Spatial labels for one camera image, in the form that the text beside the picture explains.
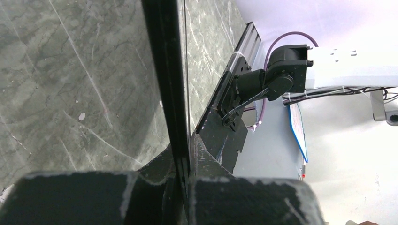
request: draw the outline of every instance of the paint chip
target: paint chip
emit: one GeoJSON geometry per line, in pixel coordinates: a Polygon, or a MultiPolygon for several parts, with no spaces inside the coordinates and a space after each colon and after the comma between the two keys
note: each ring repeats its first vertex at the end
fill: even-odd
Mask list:
{"type": "Polygon", "coordinates": [[[85,117],[86,117],[86,113],[82,112],[82,113],[80,114],[80,116],[79,116],[79,120],[82,121],[82,120],[85,119],[85,117]]]}

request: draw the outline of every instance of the white wall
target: white wall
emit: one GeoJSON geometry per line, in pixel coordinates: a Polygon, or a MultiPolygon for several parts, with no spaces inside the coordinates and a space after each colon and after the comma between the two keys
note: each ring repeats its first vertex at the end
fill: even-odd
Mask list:
{"type": "MultiPolygon", "coordinates": [[[[254,22],[266,46],[283,33],[302,31],[320,46],[398,52],[396,1],[236,2],[243,19],[254,22]]],[[[310,42],[293,36],[279,45],[304,43],[310,42]]],[[[370,101],[364,95],[314,99],[300,107],[309,155],[306,181],[318,196],[325,221],[398,224],[398,127],[373,122],[370,101]]]]}

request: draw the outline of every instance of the gray bracket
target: gray bracket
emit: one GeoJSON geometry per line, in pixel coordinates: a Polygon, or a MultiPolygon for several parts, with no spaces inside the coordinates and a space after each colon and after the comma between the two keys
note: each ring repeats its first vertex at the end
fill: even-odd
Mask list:
{"type": "Polygon", "coordinates": [[[372,103],[373,119],[375,121],[387,121],[391,126],[398,126],[398,110],[387,111],[384,107],[383,91],[375,90],[370,92],[372,103]]]}

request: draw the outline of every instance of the marble floor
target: marble floor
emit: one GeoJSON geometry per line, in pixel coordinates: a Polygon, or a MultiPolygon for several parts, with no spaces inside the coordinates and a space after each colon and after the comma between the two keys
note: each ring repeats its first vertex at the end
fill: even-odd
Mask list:
{"type": "MultiPolygon", "coordinates": [[[[183,2],[193,130],[245,24],[233,0],[183,2]]],[[[0,188],[32,171],[137,170],[164,150],[139,0],[0,4],[0,188]]]]}

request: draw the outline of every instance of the zip tie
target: zip tie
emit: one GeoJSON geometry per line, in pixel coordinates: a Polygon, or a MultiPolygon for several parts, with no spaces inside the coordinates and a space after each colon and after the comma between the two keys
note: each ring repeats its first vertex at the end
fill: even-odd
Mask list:
{"type": "Polygon", "coordinates": [[[238,54],[238,55],[241,55],[241,56],[245,56],[245,55],[243,55],[243,53],[241,53],[240,51],[234,51],[232,54],[238,54]]]}

